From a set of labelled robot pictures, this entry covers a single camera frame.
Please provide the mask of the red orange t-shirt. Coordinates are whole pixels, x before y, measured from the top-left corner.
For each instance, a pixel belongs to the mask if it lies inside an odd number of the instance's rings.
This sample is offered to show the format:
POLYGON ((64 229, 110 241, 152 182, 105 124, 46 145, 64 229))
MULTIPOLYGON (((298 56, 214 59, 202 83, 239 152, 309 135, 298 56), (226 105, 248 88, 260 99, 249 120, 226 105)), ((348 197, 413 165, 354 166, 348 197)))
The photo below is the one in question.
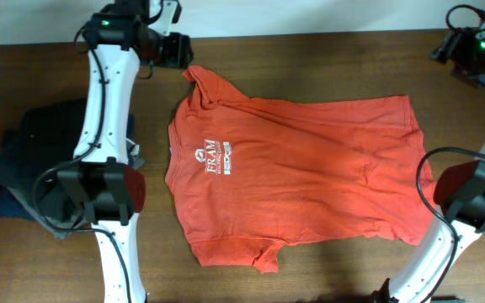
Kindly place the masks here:
POLYGON ((184 77, 165 181, 200 265, 273 273, 285 246, 420 243, 434 179, 407 96, 302 104, 251 98, 201 66, 184 77))

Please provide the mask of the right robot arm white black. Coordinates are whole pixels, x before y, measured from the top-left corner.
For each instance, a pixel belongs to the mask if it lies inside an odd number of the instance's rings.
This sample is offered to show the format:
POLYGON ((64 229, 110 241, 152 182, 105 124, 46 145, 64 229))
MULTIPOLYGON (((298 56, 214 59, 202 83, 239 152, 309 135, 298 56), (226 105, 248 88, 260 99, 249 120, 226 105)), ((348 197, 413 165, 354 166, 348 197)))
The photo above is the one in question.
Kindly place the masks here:
MULTIPOLYGON (((452 61, 455 77, 485 87, 485 29, 453 29, 431 54, 440 63, 452 61)), ((425 206, 433 220, 423 240, 400 273, 386 279, 370 301, 429 302, 457 258, 485 233, 485 143, 481 151, 459 147, 454 153, 470 162, 448 167, 425 206)))

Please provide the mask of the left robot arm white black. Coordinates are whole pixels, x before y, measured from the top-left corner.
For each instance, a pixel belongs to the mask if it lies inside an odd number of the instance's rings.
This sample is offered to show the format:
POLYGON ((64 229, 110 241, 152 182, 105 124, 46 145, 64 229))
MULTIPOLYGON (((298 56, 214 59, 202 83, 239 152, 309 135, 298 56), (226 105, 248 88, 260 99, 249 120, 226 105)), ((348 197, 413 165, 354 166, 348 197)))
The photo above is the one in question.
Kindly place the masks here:
POLYGON ((141 282, 137 222, 146 195, 144 176, 130 164, 127 129, 131 93, 142 66, 185 69, 190 38, 170 30, 182 6, 162 0, 114 1, 92 15, 80 35, 87 45, 88 98, 81 135, 57 181, 96 237, 104 301, 146 303, 141 282))

